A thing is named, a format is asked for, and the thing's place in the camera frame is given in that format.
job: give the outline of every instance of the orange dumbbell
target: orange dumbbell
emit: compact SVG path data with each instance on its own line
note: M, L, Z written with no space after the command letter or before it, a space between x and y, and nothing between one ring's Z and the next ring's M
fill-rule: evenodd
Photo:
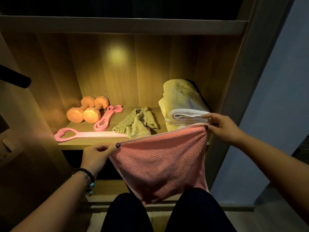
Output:
M100 109L105 109L109 105L109 100L107 97L99 96L95 99L95 107L90 107L83 113L83 118L88 123L96 123L100 118Z
M81 101L81 107L72 107L67 113L66 116L69 121L73 123L80 123L83 119L83 113L88 107L95 106L95 99L91 96L84 97Z

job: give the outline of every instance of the person's left arm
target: person's left arm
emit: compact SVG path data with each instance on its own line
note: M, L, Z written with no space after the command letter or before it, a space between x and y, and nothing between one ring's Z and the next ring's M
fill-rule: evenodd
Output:
M81 168L87 169L96 178L108 156L115 149L115 145L108 148L108 146L102 144L85 148ZM83 173L75 173L44 203L19 223L12 232L62 231L75 212L87 187Z

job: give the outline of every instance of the black pants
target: black pants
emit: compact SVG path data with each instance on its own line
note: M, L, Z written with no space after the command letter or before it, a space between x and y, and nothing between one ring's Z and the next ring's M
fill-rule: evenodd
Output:
M153 231L147 212L137 197L123 193L110 204L101 231ZM185 191L175 205L165 231L233 231L224 211L203 189Z

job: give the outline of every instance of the green cloth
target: green cloth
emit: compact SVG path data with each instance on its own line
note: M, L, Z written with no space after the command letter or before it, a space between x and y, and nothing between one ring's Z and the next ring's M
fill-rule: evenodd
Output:
M151 111L147 107L134 109L123 121L116 125L112 130L116 133L126 134L128 138L139 138L151 136L147 127L157 130Z

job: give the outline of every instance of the pink strap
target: pink strap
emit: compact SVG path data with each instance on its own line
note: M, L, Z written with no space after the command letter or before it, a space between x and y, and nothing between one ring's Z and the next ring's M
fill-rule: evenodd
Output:
M76 134L69 138L60 138L64 135L65 132L72 131ZM106 132L78 132L72 128L62 128L59 129L58 132L54 135L57 142L66 142L68 140L72 140L74 138L118 138L118 137L126 137L125 134L116 133L113 131L106 131Z
M95 123L93 126L95 131L105 131L109 127L109 123L114 116L115 113L117 112L122 112L123 108L121 105L116 105L116 106L108 106L107 111L104 113L104 115L99 119L98 122Z

